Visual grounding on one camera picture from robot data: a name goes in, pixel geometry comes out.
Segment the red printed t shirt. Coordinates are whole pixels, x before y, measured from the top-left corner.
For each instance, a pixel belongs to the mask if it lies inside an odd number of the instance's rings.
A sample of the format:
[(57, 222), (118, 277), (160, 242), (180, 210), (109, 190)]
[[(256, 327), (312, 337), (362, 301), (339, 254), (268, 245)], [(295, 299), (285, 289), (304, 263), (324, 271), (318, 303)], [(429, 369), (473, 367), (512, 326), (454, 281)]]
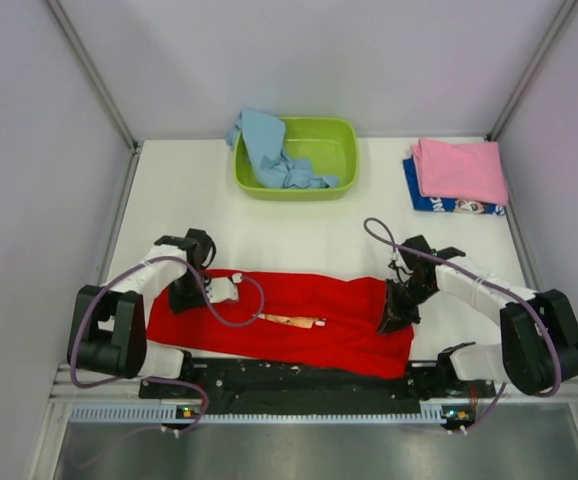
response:
[(400, 378), (414, 331), (380, 335), (386, 286), (302, 273), (249, 272), (236, 302), (175, 314), (153, 303), (147, 337), (165, 345)]

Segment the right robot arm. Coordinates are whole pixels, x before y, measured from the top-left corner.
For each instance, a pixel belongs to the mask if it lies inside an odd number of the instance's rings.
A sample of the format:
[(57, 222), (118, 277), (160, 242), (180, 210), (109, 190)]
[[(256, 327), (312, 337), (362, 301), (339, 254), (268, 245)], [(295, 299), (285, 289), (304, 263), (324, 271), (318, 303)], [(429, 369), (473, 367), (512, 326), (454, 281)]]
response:
[(540, 396), (578, 376), (578, 322), (563, 292), (514, 286), (455, 247), (431, 248), (422, 235), (397, 251), (409, 276), (387, 281), (378, 334), (419, 323), (420, 306), (438, 292), (465, 302), (500, 329), (497, 344), (466, 342), (438, 354), (435, 380), (443, 393), (456, 396), (472, 381), (488, 380)]

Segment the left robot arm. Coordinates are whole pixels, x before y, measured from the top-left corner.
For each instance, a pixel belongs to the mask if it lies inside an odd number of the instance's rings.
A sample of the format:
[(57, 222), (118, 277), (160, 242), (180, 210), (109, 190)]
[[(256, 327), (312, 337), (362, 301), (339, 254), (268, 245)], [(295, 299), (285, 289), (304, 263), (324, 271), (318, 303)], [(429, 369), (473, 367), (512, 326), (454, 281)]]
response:
[(147, 339), (149, 315), (161, 293), (173, 314), (206, 306), (202, 289), (210, 280), (203, 270), (215, 254), (215, 242), (204, 230), (164, 235), (141, 263), (115, 281), (82, 287), (67, 350), (72, 382), (84, 386), (76, 375), (82, 369), (113, 378), (160, 377), (172, 395), (189, 394), (194, 370), (183, 364), (182, 351)]

